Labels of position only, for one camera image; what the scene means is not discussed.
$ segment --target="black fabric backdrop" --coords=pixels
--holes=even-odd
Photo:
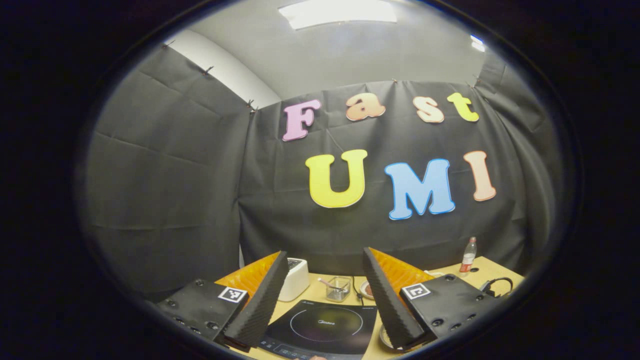
[[[301,95],[250,115],[212,76],[167,48],[151,54],[114,92],[88,155],[92,231],[113,270],[141,293],[170,291],[197,277],[217,279],[278,250],[309,270],[362,275],[362,247],[421,268],[458,263],[470,236],[478,256],[524,273],[554,228],[563,189],[555,121],[513,69],[488,54],[474,88],[384,81]],[[372,92],[387,107],[377,118],[346,118],[351,96]],[[446,98],[460,92],[480,119],[463,120]],[[421,121],[415,96],[432,97],[439,124]],[[305,138],[283,142],[283,109],[318,99]],[[334,191],[348,187],[340,155],[364,149],[365,193],[347,208],[311,199],[307,158],[332,154]],[[497,189],[473,199],[463,155],[484,151]],[[422,178],[429,160],[449,160],[456,208],[391,220],[391,179],[383,169],[407,162]]]

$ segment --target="induction cooktop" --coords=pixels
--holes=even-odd
[[[360,360],[378,308],[301,300],[274,321],[258,345],[289,359]]]

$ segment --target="table surface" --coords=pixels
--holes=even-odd
[[[522,282],[523,277],[514,273],[513,271],[500,266],[493,261],[481,256],[479,258],[475,258],[474,268],[478,268],[477,272],[470,272],[466,277],[462,277],[464,281],[473,285],[476,288],[480,288],[486,281],[495,279],[497,277],[509,277],[513,280],[514,289]],[[458,269],[460,268],[460,264],[455,264],[451,266],[447,266],[439,269],[429,269],[429,272],[433,275],[437,275],[434,273],[441,272],[443,274],[458,274]],[[325,298],[325,286],[321,282],[317,280],[318,277],[323,278],[324,280],[329,280],[333,277],[333,275],[326,274],[314,274],[309,273],[309,287],[297,298],[293,299],[289,302],[278,301],[276,307],[273,311],[273,315],[271,316],[271,320],[269,323],[274,322],[277,318],[280,318],[284,315],[288,310],[290,310],[294,305],[298,303],[300,300],[311,300],[314,302],[327,302],[332,303],[331,301]],[[367,278],[364,276],[356,276],[355,277],[355,285],[358,292],[360,292],[360,285],[366,281]],[[503,294],[509,291],[509,283],[506,281],[498,281],[491,286],[491,289],[495,291],[496,294]],[[358,297],[354,294],[349,293],[348,297],[338,304],[343,305],[360,305],[360,301]],[[375,305],[376,302],[367,298],[363,298],[365,306]],[[380,360],[380,359],[390,359],[392,357],[396,357],[401,355],[400,352],[392,350],[385,346],[380,340],[380,327],[382,326],[382,321],[380,320],[380,314],[376,316],[376,324],[373,329],[373,334],[371,336],[371,341],[369,342],[369,347],[367,348],[367,352],[364,354],[362,360]],[[246,352],[241,352],[232,348],[232,350],[237,351],[243,355],[249,355],[250,357],[256,358],[258,360],[282,360],[284,357],[280,357],[272,354],[271,352],[265,351],[261,348],[251,348],[249,354]]]

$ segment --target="black foam pad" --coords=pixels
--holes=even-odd
[[[227,345],[247,352],[258,345],[267,330],[288,273],[287,253],[281,251],[247,306],[225,330]]]
[[[395,348],[411,348],[418,343],[427,341],[426,337],[428,336],[435,339],[431,331],[425,332],[422,329],[418,321],[400,301],[368,247],[364,248],[362,262],[365,276],[371,285],[371,292],[376,299],[380,318],[387,330],[391,344]]]

